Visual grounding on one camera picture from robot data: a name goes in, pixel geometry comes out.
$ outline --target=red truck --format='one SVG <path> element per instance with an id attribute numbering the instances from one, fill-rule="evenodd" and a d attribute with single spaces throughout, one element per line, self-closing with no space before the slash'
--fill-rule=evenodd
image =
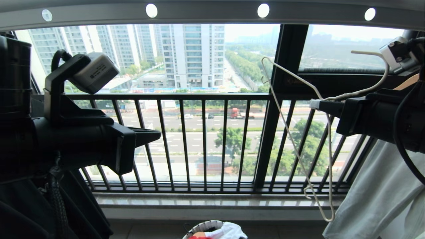
<path id="1" fill-rule="evenodd" d="M 250 119 L 260 119 L 260 118 L 264 118 L 264 113 L 262 112 L 258 112 L 258 113 L 253 113 L 250 112 L 249 113 L 249 118 Z M 232 108 L 232 113 L 230 115 L 231 119 L 245 119 L 246 113 L 245 112 L 240 112 L 238 108 Z"/>

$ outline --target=white cloth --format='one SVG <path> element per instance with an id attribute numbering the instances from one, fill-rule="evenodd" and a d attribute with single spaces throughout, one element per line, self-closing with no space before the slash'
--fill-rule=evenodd
<path id="1" fill-rule="evenodd" d="M 242 231 L 242 228 L 235 223 L 225 222 L 223 226 L 215 231 L 206 232 L 206 237 L 210 237 L 212 239 L 247 239 L 248 236 Z"/>
<path id="2" fill-rule="evenodd" d="M 424 174 L 425 154 L 410 151 L 408 154 Z M 396 146 L 378 140 L 323 236 L 326 239 L 376 239 L 424 190 L 425 186 L 409 170 Z"/>
<path id="3" fill-rule="evenodd" d="M 425 235 L 420 237 L 420 234 L 425 232 L 425 190 L 416 196 L 410 206 L 404 223 L 404 235 L 402 239 L 425 239 Z"/>

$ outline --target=ceiling light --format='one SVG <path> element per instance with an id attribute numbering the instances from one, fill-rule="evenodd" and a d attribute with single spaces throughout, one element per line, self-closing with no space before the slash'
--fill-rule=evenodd
<path id="1" fill-rule="evenodd" d="M 49 10 L 47 10 L 47 9 L 43 9 L 43 11 L 41 11 L 41 16 L 43 17 L 43 19 L 46 22 L 51 22 L 52 19 L 53 19 L 52 13 Z"/>
<path id="2" fill-rule="evenodd" d="M 365 12 L 365 20 L 366 21 L 370 21 L 375 17 L 376 11 L 374 8 L 369 8 L 368 10 L 366 10 Z"/>
<path id="3" fill-rule="evenodd" d="M 158 9 L 154 4 L 149 3 L 148 5 L 146 5 L 146 14 L 150 18 L 154 18 L 158 15 Z"/>
<path id="4" fill-rule="evenodd" d="M 267 17 L 267 15 L 269 15 L 269 12 L 270 12 L 270 8 L 269 8 L 269 5 L 267 3 L 263 3 L 263 4 L 258 6 L 257 14 L 258 14 L 259 17 L 265 18 L 265 17 Z"/>

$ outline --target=white car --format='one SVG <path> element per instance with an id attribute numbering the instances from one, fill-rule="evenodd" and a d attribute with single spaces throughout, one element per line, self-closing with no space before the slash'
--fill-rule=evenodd
<path id="1" fill-rule="evenodd" d="M 185 114 L 184 118 L 185 119 L 193 119 L 193 114 Z"/>

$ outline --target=sky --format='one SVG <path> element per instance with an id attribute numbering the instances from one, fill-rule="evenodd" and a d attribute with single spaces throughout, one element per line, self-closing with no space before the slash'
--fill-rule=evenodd
<path id="1" fill-rule="evenodd" d="M 272 32 L 274 26 L 279 24 L 226 24 L 224 37 L 226 42 L 234 42 L 239 36 L 259 36 Z"/>
<path id="2" fill-rule="evenodd" d="M 234 42 L 239 36 L 259 36 L 272 32 L 274 26 L 279 24 L 226 24 L 225 41 Z M 313 35 L 331 34 L 338 40 L 349 37 L 352 40 L 370 40 L 372 38 L 395 38 L 401 36 L 403 30 L 366 26 L 337 26 L 337 25 L 313 25 Z"/>
<path id="3" fill-rule="evenodd" d="M 332 34 L 332 38 L 335 40 L 343 37 L 349 37 L 352 40 L 370 40 L 372 38 L 396 38 L 403 34 L 403 30 L 369 26 L 314 25 L 313 35 L 316 34 Z"/>

